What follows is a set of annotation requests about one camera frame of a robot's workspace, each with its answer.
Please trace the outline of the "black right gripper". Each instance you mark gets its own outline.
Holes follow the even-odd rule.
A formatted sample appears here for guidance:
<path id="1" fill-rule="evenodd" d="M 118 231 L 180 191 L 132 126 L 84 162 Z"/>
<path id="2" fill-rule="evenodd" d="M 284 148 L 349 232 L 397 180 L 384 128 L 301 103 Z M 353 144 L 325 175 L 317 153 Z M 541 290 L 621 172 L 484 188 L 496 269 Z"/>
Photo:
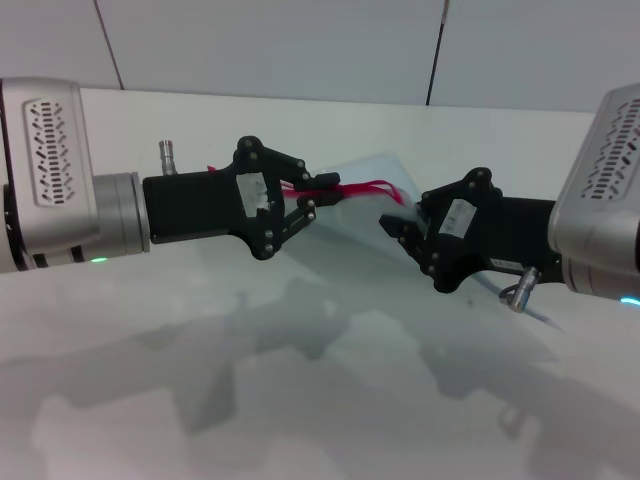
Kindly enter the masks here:
<path id="1" fill-rule="evenodd" d="M 461 180 L 424 192 L 419 204 L 425 217 L 379 219 L 440 293 L 484 271 L 520 276 L 534 267 L 540 283 L 562 281 L 561 255 L 547 241 L 554 203 L 503 197 L 492 178 L 488 167 L 475 167 Z"/>

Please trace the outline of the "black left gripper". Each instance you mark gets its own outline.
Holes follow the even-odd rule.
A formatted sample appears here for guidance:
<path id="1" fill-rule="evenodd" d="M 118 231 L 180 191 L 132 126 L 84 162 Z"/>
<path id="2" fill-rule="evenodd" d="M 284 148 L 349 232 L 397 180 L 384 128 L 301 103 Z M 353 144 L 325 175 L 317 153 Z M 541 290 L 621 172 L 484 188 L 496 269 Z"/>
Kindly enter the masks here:
<path id="1" fill-rule="evenodd" d="M 286 210 L 281 182 L 291 185 L 293 209 Z M 231 235 L 251 254 L 266 260 L 308 227 L 321 207 L 337 205 L 337 172 L 313 176 L 306 162 L 266 147 L 257 137 L 242 138 L 230 165 L 148 177 L 142 187 L 151 242 L 172 243 Z"/>

